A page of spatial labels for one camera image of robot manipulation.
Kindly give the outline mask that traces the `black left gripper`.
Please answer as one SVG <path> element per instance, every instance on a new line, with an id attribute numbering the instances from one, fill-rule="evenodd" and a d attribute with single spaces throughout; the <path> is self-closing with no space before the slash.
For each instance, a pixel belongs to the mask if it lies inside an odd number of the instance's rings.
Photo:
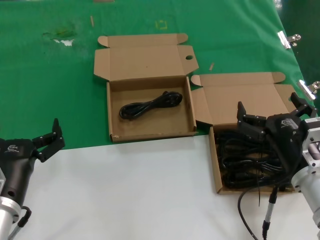
<path id="1" fill-rule="evenodd" d="M 57 118 L 54 119 L 52 131 L 30 139 L 0 140 L 0 169 L 5 176 L 1 196 L 17 204 L 23 204 L 35 161 L 42 163 L 65 147 L 63 132 Z"/>

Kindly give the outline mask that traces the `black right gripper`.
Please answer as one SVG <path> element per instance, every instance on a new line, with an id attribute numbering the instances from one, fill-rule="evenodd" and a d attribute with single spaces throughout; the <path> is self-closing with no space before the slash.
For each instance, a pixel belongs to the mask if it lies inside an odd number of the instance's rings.
<path id="1" fill-rule="evenodd" d="M 241 101 L 237 104 L 237 129 L 258 142 L 265 140 L 277 153 L 286 174 L 292 177 L 299 171 L 302 160 L 303 134 L 299 130 L 299 117 L 317 116 L 317 109 L 295 92 L 290 96 L 295 109 L 290 113 L 276 114 L 268 118 L 247 114 Z"/>

